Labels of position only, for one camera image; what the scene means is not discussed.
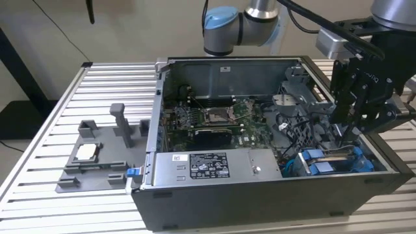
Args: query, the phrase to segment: metal frame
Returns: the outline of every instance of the metal frame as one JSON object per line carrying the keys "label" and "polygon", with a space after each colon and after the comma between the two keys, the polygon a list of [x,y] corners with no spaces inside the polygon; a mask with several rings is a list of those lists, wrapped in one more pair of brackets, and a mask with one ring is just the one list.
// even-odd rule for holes
{"label": "metal frame", "polygon": [[[315,63],[323,73],[331,76],[332,61],[315,60]],[[80,70],[0,188],[1,233],[151,233],[145,230],[136,206],[124,190],[57,194],[55,187],[77,138],[75,126],[79,120],[89,117],[101,126],[115,125],[113,117],[107,112],[111,103],[121,101],[127,105],[129,123],[137,124],[140,118],[151,115],[153,97],[149,93],[155,93],[155,83],[153,63],[99,63],[89,70]],[[416,122],[405,123],[380,136],[416,172]],[[372,198],[349,217],[199,231],[204,234],[243,232],[415,233],[416,178],[391,195]]]}

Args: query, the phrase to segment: blue latch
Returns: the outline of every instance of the blue latch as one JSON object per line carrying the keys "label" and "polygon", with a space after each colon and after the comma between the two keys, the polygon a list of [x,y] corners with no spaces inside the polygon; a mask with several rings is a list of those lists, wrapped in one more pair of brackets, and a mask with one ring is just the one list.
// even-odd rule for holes
{"label": "blue latch", "polygon": [[140,168],[128,168],[127,177],[140,176],[141,175],[140,171],[141,171]]}

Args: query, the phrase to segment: floor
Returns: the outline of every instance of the floor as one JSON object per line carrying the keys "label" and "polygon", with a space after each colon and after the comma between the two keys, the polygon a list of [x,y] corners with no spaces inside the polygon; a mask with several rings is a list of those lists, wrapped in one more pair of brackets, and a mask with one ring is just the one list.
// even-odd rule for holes
{"label": "floor", "polygon": [[[12,146],[24,151],[31,143],[31,140],[4,140],[3,142],[8,146]],[[3,184],[8,173],[13,169],[21,154],[23,153],[17,150],[9,149],[0,144],[0,184]]]}

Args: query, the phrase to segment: small white component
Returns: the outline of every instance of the small white component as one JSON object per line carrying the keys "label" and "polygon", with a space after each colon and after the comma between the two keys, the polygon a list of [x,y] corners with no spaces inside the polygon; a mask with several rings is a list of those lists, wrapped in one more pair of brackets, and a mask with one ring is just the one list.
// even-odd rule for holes
{"label": "small white component", "polygon": [[287,123],[280,124],[280,125],[279,125],[279,131],[281,131],[283,129],[285,129],[285,128],[287,128],[287,126],[288,126],[288,124],[287,124]]}
{"label": "small white component", "polygon": [[172,155],[172,161],[188,161],[188,155]]}
{"label": "small white component", "polygon": [[76,157],[79,160],[88,160],[96,154],[96,144],[83,144],[77,149]]}

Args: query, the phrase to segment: motherboard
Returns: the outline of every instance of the motherboard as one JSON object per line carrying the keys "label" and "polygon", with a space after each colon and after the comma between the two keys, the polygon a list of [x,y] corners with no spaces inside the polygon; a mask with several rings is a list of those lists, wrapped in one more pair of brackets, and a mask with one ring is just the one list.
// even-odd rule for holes
{"label": "motherboard", "polygon": [[211,100],[191,98],[164,110],[171,152],[275,148],[273,134],[255,98]]}

